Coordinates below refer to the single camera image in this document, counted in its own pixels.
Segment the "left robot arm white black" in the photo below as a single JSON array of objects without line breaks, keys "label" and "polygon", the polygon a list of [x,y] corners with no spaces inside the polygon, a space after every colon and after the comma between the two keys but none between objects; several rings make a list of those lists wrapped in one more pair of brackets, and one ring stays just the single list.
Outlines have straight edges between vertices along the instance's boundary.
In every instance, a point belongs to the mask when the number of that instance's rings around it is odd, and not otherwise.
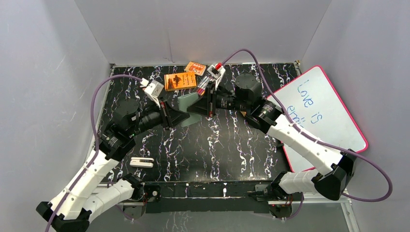
[{"label": "left robot arm white black", "polygon": [[69,184],[49,202],[40,202],[36,211],[57,232],[84,232],[100,214],[131,199],[146,198],[143,181],[133,174],[92,195],[95,188],[135,147],[134,137],[158,125],[171,128],[190,117],[166,101],[152,102],[139,109],[135,99],[120,102],[96,147]]}]

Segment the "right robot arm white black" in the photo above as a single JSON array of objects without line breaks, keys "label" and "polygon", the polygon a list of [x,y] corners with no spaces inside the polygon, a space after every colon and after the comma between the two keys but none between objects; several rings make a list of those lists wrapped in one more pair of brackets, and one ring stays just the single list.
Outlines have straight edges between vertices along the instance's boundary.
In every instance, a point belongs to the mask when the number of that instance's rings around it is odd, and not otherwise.
[{"label": "right robot arm white black", "polygon": [[255,76],[237,76],[234,91],[210,82],[204,95],[187,107],[189,113],[208,117],[213,117],[217,109],[244,112],[250,127],[283,142],[314,166],[309,171],[281,172],[270,186],[255,191],[254,196],[261,193],[285,200],[293,193],[310,192],[333,201],[340,198],[354,174],[356,157],[321,145],[318,138],[303,136],[273,102],[262,97],[262,85]]}]

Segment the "small orange card box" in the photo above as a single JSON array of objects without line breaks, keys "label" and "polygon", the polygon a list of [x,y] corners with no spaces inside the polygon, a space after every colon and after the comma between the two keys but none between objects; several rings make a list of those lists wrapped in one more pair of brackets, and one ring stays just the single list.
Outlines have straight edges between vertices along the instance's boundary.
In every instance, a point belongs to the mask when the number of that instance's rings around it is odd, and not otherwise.
[{"label": "small orange card box", "polygon": [[190,61],[185,67],[184,71],[192,72],[195,75],[202,76],[206,70],[206,65]]}]

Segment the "coloured marker pen set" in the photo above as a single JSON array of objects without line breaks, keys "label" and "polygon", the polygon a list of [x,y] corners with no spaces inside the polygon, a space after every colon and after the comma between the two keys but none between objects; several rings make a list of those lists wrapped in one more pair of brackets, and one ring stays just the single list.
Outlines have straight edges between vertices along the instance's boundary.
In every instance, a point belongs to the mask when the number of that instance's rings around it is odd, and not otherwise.
[{"label": "coloured marker pen set", "polygon": [[199,95],[202,96],[204,94],[204,91],[206,89],[206,86],[208,83],[212,81],[212,78],[209,76],[205,76],[198,84],[197,88],[195,89],[195,92]]}]

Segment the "orange book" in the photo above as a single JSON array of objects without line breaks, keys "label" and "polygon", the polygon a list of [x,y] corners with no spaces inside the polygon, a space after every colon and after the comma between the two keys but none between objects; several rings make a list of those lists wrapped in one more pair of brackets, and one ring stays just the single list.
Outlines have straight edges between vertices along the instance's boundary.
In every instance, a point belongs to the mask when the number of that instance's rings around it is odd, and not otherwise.
[{"label": "orange book", "polygon": [[194,72],[181,72],[174,74],[166,74],[165,90],[175,91],[197,87],[196,75]]}]

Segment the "white stapler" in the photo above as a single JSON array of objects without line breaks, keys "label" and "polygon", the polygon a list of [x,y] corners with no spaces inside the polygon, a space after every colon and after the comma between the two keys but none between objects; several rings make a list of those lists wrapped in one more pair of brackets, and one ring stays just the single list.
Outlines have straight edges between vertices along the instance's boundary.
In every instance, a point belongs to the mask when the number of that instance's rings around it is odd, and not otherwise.
[{"label": "white stapler", "polygon": [[143,157],[132,157],[130,160],[130,166],[136,168],[152,168],[154,159]]}]

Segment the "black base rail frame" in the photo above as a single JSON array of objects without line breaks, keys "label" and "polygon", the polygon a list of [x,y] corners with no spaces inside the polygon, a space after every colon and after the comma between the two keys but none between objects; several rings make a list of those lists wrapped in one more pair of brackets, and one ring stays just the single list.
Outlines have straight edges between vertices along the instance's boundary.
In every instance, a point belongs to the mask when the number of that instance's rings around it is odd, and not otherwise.
[{"label": "black base rail frame", "polygon": [[300,193],[287,195],[273,187],[271,180],[144,182],[136,196],[125,200],[126,207],[142,206],[146,214],[191,212],[240,212],[270,214],[287,218]]}]

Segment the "white board pink frame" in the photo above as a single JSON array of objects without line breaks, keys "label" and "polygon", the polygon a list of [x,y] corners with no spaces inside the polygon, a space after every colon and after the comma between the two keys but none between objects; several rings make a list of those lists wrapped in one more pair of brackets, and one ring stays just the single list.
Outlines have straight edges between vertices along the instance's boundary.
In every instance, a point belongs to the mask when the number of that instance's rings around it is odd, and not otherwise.
[{"label": "white board pink frame", "polygon": [[321,66],[275,92],[292,120],[323,141],[357,153],[368,142]]}]

